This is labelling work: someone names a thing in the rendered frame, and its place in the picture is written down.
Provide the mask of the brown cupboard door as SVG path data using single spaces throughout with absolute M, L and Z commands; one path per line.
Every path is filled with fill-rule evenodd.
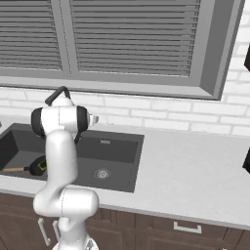
M 134 213 L 100 208 L 86 228 L 99 250 L 136 250 Z
M 33 198 L 0 193 L 0 238 L 7 250 L 52 250 L 57 239 L 52 220 L 43 218 L 51 244 L 46 245 L 33 210 Z

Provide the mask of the brown drawer front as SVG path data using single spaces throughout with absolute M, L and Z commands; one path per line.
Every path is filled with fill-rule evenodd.
M 190 228 L 200 225 L 202 234 L 174 230 L 174 222 Z M 234 250 L 242 233 L 242 229 L 136 215 L 136 250 Z

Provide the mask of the dark grey sink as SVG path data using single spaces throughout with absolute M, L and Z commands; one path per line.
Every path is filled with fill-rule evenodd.
M 76 145 L 78 177 L 75 186 L 134 192 L 144 135 L 86 131 Z M 14 123 L 0 135 L 0 174 L 46 181 L 47 173 L 3 172 L 29 166 L 45 154 L 45 141 L 28 124 Z

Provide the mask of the black appliance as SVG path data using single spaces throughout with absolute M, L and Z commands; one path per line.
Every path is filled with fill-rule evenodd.
M 242 166 L 250 174 L 250 157 L 246 157 Z

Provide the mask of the grey window frame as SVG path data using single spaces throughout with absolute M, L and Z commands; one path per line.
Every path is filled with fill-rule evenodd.
M 69 0 L 52 0 L 62 70 L 0 67 L 0 86 L 123 95 L 217 100 L 245 0 L 201 0 L 190 75 L 152 75 L 80 71 Z

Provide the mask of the grey window blind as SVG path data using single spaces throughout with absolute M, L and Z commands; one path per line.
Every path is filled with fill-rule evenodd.
M 0 67 L 63 69 L 52 0 L 0 0 Z
M 80 71 L 190 75 L 201 0 L 69 0 Z

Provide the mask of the black tap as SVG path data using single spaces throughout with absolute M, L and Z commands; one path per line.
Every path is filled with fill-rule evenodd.
M 45 104 L 55 110 L 58 118 L 57 124 L 64 126 L 65 130 L 73 135 L 74 141 L 78 143 L 81 134 L 88 128 L 87 109 L 73 103 L 65 86 L 60 86 L 45 100 Z

